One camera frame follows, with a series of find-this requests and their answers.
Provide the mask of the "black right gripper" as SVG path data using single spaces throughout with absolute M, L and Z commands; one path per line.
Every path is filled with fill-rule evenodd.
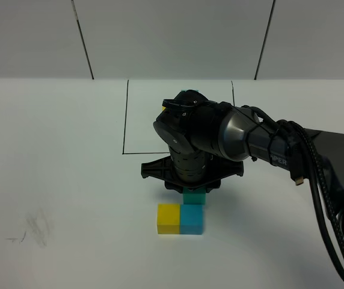
M 184 190 L 203 188 L 206 193 L 221 186 L 221 180 L 244 174 L 241 161 L 230 161 L 208 152 L 196 150 L 183 154 L 169 148 L 170 155 L 149 163 L 142 163 L 141 176 L 164 181 L 165 188 L 182 194 Z

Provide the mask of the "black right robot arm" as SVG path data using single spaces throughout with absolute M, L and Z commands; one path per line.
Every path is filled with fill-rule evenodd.
M 344 236 L 344 134 L 314 129 L 299 132 L 292 122 L 269 118 L 256 107 L 214 102 L 195 90 L 163 101 L 154 121 L 169 156 L 141 166 L 143 178 L 164 181 L 169 190 L 182 192 L 204 187 L 213 190 L 221 180 L 242 175 L 247 158 L 263 160 L 287 170 L 299 182 L 308 178 L 301 145 L 313 145 L 327 183 L 333 213 Z

